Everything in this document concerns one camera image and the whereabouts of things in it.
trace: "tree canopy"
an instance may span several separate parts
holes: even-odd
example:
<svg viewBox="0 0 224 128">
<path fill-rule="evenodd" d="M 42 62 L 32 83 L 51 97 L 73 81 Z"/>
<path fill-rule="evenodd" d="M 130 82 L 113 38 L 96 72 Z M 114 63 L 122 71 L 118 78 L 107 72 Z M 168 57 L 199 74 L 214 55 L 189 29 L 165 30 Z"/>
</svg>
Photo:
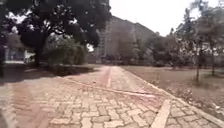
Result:
<svg viewBox="0 0 224 128">
<path fill-rule="evenodd" d="M 106 0 L 7 0 L 4 6 L 9 13 L 25 17 L 18 22 L 8 16 L 6 19 L 11 22 L 4 26 L 17 28 L 21 42 L 35 50 L 36 59 L 52 34 L 96 47 L 97 31 L 104 29 L 111 17 Z"/>
</svg>

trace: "dirt ground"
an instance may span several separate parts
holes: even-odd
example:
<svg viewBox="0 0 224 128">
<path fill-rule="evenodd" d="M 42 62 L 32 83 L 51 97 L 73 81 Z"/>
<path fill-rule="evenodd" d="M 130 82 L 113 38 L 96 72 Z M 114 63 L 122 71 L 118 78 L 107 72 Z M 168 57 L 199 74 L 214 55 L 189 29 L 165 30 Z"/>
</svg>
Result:
<svg viewBox="0 0 224 128">
<path fill-rule="evenodd" d="M 200 82 L 196 84 L 194 81 L 196 70 L 192 69 L 173 70 L 142 66 L 123 66 L 123 68 L 224 120 L 224 76 L 219 74 L 212 77 L 210 70 L 201 70 Z"/>
</svg>

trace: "walkway edge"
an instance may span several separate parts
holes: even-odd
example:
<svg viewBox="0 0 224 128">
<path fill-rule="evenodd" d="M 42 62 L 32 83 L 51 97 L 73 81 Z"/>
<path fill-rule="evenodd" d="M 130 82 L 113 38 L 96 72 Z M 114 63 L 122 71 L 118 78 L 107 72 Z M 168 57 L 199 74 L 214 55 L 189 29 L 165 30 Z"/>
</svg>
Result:
<svg viewBox="0 0 224 128">
<path fill-rule="evenodd" d="M 217 118 L 215 118 L 214 116 L 212 116 L 212 115 L 210 115 L 210 114 L 208 114 L 208 113 L 205 113 L 204 111 L 202 111 L 202 110 L 200 110 L 200 109 L 198 109 L 198 108 L 196 108 L 196 107 L 194 107 L 194 106 L 192 106 L 192 105 L 186 103 L 186 102 L 183 101 L 182 99 L 175 97 L 174 95 L 168 93 L 167 91 L 165 91 L 165 90 L 163 90 L 163 89 L 161 89 L 161 88 L 158 88 L 157 86 L 155 86 L 155 85 L 153 85 L 153 84 L 147 82 L 146 80 L 140 78 L 139 76 L 135 75 L 134 73 L 131 73 L 131 74 L 133 74 L 136 78 L 142 80 L 143 82 L 145 82 L 147 85 L 151 86 L 152 88 L 154 88 L 154 89 L 156 89 L 156 90 L 158 90 L 158 91 L 160 91 L 160 92 L 163 92 L 163 93 L 167 94 L 168 96 L 170 96 L 171 98 L 178 100 L 179 102 L 181 102 L 181 103 L 184 104 L 185 106 L 190 107 L 194 112 L 196 112 L 197 114 L 203 116 L 203 117 L 206 118 L 207 120 L 209 120 L 209 121 L 215 123 L 215 124 L 218 125 L 219 127 L 224 128 L 224 122 L 221 121 L 220 119 L 217 119 Z"/>
</svg>

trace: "sky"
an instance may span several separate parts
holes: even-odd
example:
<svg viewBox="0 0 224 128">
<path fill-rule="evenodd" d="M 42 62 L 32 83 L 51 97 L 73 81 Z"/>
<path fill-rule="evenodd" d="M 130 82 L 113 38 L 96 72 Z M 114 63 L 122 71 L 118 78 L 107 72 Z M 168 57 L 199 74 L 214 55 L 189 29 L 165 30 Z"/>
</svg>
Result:
<svg viewBox="0 0 224 128">
<path fill-rule="evenodd" d="M 110 0 L 114 16 L 131 22 L 139 22 L 162 36 L 183 21 L 185 8 L 194 0 Z M 218 0 L 208 0 L 210 6 L 218 5 Z"/>
</svg>

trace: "cobblestone path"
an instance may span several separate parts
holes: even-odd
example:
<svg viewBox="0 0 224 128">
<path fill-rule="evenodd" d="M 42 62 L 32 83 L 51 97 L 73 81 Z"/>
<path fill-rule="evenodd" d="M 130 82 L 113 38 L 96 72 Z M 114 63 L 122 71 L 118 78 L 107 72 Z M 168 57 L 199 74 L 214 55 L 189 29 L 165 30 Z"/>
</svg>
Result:
<svg viewBox="0 0 224 128">
<path fill-rule="evenodd" d="M 8 128 L 224 128 L 119 67 L 5 83 L 0 109 Z"/>
</svg>

